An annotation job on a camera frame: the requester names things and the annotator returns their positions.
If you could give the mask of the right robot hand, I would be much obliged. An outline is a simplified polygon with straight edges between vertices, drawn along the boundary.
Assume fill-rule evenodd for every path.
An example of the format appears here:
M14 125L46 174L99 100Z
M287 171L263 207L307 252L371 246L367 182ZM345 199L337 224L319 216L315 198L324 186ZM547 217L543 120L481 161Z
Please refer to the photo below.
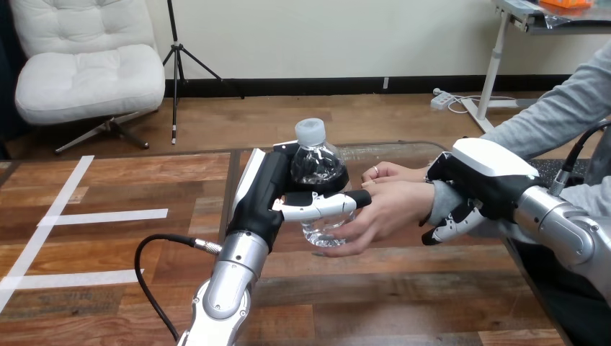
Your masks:
M427 170L428 182L448 182L464 201L422 235L427 246L441 244L478 229L489 219L514 220L524 192L543 187L538 170L497 143L462 138L442 152Z

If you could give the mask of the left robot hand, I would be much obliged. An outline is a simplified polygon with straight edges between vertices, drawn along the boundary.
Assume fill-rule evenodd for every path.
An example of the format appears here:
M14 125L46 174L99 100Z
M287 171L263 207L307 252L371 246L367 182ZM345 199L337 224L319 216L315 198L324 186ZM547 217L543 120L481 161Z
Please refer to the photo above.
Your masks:
M330 231L371 201L368 191L351 188L345 161L331 144L277 143L271 152L252 151L227 232L251 231L272 247L281 225L296 222L312 245L338 247L346 241L330 238Z

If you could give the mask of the person's hand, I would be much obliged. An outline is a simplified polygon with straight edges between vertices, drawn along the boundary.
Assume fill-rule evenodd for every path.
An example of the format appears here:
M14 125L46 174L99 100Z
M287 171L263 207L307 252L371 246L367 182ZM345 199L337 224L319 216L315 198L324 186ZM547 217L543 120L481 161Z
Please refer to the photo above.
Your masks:
M339 247L320 248L317 257L348 257L363 253L373 242L393 232L418 224L432 211L434 185L426 182L366 182L371 204L348 224L331 232L345 239Z
M398 164L383 161L372 168L369 168L362 175L362 187L369 187L374 184L385 182L424 182L427 167L420 169L410 169Z

